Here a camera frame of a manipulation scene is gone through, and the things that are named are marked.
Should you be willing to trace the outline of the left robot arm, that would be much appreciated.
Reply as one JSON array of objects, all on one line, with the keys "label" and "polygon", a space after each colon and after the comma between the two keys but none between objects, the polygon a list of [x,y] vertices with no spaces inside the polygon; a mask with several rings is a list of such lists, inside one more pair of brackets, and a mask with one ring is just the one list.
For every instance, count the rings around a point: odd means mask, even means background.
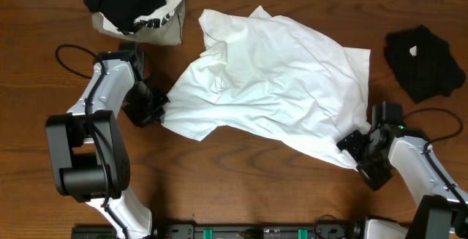
[{"label": "left robot arm", "polygon": [[45,124],[56,189],[98,210],[110,229],[82,229],[83,238],[152,238],[152,212],[129,185],[129,156],[117,123],[124,112],[137,127],[159,123],[169,99],[147,86],[151,59],[136,46],[94,57],[94,73],[79,100]]}]

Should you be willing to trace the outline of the white printed t-shirt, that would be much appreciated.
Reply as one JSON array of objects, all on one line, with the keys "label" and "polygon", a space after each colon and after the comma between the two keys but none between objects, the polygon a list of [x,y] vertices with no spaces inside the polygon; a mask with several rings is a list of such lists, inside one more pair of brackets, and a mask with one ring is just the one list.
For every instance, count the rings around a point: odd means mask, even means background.
[{"label": "white printed t-shirt", "polygon": [[247,17],[205,10],[199,23],[205,50],[170,89],[165,128],[201,141],[230,126],[355,168],[336,144],[369,130],[370,50],[262,7]]}]

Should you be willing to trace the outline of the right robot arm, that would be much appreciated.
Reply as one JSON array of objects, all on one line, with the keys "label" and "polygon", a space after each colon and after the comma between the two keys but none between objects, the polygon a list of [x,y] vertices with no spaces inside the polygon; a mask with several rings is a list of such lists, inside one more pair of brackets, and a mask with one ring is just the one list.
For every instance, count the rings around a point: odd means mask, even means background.
[{"label": "right robot arm", "polygon": [[382,124],[368,134],[358,130],[336,144],[356,163],[356,170],[374,191],[399,172],[417,206],[408,227],[381,217],[355,225],[354,238],[467,237],[467,193],[450,177],[422,131]]}]

